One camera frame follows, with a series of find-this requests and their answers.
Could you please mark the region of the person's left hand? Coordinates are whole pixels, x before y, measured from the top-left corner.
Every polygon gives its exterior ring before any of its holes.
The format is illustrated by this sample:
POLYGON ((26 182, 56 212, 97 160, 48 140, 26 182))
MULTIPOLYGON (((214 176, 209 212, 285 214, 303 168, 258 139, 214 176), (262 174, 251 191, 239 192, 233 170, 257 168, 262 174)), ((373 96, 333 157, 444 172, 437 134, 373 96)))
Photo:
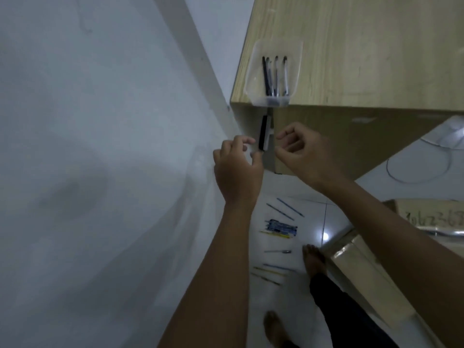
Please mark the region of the person's left hand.
POLYGON ((245 152, 255 139, 236 135, 224 140, 221 148, 213 151, 214 175, 225 203, 252 212, 262 187, 264 170, 255 170, 245 152))

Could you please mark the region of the person's right hand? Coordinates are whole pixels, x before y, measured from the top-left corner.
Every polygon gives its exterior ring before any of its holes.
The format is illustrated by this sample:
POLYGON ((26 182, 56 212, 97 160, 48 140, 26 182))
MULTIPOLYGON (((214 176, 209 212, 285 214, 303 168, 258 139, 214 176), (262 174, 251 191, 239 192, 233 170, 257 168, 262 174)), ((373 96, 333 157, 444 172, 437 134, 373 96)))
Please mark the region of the person's right hand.
POLYGON ((300 122, 293 122, 275 134, 275 147, 291 153, 284 164, 295 176, 317 192, 329 197, 336 188, 353 184, 335 162, 329 140, 300 122))

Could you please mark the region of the black and white pen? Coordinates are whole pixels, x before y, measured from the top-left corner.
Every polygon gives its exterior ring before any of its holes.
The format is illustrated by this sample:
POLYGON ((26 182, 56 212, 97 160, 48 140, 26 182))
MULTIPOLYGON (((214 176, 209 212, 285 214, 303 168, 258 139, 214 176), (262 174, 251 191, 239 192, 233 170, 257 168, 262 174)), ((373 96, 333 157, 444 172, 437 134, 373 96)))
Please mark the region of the black and white pen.
POLYGON ((268 150, 270 144, 270 137, 274 134, 273 112, 273 108, 267 107, 266 113, 262 116, 258 137, 258 149, 262 152, 268 150))

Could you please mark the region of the person's right forearm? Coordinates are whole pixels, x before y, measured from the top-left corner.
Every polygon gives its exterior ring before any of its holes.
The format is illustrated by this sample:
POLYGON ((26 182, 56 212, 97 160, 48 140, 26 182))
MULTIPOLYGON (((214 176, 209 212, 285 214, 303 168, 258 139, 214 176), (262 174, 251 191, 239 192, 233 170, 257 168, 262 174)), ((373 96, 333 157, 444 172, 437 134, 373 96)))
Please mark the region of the person's right forearm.
POLYGON ((464 258, 346 178, 318 191, 348 217, 415 311, 447 348, 464 348, 464 258))

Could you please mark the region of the person's left forearm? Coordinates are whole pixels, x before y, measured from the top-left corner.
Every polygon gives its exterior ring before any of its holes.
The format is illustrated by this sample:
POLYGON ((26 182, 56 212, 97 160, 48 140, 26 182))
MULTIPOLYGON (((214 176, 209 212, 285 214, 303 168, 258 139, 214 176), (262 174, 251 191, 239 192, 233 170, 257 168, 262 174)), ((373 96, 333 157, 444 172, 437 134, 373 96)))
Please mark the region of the person's left forearm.
POLYGON ((206 256, 157 348, 245 348, 253 209, 248 202, 226 202, 206 256))

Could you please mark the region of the grey pen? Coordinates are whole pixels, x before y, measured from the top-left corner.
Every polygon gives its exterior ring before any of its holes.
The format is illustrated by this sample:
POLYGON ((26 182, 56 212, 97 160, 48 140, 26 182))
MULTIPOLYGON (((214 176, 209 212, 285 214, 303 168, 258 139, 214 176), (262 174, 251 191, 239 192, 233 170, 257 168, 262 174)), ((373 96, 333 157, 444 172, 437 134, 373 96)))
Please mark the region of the grey pen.
POLYGON ((268 68, 269 68, 269 74, 270 74, 270 87, 272 89, 272 97, 275 97, 276 96, 276 87, 274 85, 274 67, 273 67, 273 63, 272 61, 268 60, 268 68))

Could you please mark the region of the pile of blue pens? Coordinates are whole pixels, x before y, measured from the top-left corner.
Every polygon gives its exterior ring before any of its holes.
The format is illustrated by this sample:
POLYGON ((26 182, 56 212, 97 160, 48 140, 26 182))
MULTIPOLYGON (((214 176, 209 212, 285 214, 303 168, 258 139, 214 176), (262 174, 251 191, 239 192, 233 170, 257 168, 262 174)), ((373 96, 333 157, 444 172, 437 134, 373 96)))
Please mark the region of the pile of blue pens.
POLYGON ((270 233, 281 234, 287 238, 293 238, 297 235, 297 226, 286 224, 275 219, 265 221, 265 230, 270 233))

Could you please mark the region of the light wooden desk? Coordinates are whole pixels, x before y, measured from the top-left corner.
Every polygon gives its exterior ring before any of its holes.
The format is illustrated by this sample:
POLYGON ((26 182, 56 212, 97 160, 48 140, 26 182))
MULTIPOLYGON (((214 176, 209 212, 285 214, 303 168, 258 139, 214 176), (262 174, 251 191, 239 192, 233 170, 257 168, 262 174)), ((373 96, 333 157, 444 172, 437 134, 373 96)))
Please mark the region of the light wooden desk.
POLYGON ((464 0, 254 0, 234 109, 264 108, 243 89, 253 46, 268 38, 304 44, 275 132, 302 122, 326 135, 353 179, 464 114, 464 0))

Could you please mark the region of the clear plastic container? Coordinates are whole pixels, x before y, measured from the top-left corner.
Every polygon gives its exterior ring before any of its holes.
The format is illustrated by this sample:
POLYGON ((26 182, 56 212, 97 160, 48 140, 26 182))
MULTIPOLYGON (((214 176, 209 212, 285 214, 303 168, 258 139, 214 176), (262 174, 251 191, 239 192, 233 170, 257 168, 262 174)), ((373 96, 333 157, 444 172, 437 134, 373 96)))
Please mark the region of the clear plastic container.
POLYGON ((243 93, 255 107, 286 107, 297 91, 303 41, 297 38, 257 40, 248 62, 243 93), (262 57, 269 57, 274 67, 275 97, 266 96, 262 57))

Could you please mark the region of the person's right foot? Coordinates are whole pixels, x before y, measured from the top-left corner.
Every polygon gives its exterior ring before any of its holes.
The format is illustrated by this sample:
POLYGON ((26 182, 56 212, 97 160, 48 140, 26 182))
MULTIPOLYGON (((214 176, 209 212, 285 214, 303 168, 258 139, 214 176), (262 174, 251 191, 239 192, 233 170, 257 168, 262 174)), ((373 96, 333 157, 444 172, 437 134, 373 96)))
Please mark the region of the person's right foot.
POLYGON ((321 279, 327 276, 326 258, 320 248, 314 245, 302 246, 303 262, 306 273, 310 281, 310 287, 314 279, 321 279))

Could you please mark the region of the person's foot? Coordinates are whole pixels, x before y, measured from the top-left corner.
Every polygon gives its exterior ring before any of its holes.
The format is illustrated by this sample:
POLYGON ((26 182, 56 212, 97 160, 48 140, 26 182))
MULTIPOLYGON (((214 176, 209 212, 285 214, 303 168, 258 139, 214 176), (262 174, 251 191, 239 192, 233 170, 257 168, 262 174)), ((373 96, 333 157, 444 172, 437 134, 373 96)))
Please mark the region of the person's foot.
POLYGON ((320 248, 314 245, 302 246, 303 262, 306 273, 310 281, 310 287, 314 279, 321 279, 327 276, 326 258, 320 248))
POLYGON ((291 342, 289 335, 275 311, 267 311, 264 316, 265 336, 274 348, 285 348, 291 342))

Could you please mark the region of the dark green pen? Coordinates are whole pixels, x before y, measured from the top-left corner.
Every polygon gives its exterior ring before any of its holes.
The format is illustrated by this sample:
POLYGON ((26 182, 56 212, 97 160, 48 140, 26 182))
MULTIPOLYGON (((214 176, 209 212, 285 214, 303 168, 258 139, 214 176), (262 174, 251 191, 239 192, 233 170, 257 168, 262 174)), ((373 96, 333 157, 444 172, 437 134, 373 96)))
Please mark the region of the dark green pen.
POLYGON ((273 285, 277 285, 277 286, 281 286, 281 285, 282 285, 282 284, 279 283, 279 282, 276 282, 276 281, 274 281, 274 280, 271 280, 271 279, 269 279, 269 278, 266 278, 266 277, 264 277, 264 276, 262 276, 262 275, 258 275, 258 274, 253 273, 253 272, 250 272, 250 275, 252 275, 252 276, 254 276, 254 277, 256 277, 256 278, 259 278, 259 279, 261 279, 261 280, 263 280, 263 281, 265 281, 265 282, 271 283, 271 284, 273 284, 273 285))

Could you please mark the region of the cardboard box with handwriting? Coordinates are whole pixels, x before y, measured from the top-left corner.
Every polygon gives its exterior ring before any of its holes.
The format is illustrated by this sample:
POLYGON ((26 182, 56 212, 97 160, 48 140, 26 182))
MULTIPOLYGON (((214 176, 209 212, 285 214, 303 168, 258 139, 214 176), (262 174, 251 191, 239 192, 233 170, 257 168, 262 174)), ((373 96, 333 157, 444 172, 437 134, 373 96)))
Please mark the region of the cardboard box with handwriting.
MULTIPOLYGON (((430 228, 464 230, 464 201, 401 198, 383 204, 423 232, 430 228)), ((464 239, 430 237, 450 249, 464 248, 464 239)))

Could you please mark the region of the person's left foot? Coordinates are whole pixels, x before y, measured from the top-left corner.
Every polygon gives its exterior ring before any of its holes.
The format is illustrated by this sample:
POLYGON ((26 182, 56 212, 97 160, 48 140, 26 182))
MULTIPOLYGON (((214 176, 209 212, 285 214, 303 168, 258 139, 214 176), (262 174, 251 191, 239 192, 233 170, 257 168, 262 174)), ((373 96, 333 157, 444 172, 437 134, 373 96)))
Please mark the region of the person's left foot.
POLYGON ((267 311, 264 316, 265 336, 274 348, 285 348, 291 342, 289 335, 275 311, 267 311))

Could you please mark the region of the shiny metal bar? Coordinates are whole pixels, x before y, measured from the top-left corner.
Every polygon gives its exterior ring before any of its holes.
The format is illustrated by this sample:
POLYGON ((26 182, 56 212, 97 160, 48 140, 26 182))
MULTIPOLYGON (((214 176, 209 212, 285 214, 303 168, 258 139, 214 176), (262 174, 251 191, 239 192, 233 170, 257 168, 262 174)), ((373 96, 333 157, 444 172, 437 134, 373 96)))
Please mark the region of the shiny metal bar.
POLYGON ((430 229, 424 229, 424 232, 426 232, 428 235, 433 236, 433 237, 464 239, 464 230, 447 230, 447 229, 430 228, 430 229))

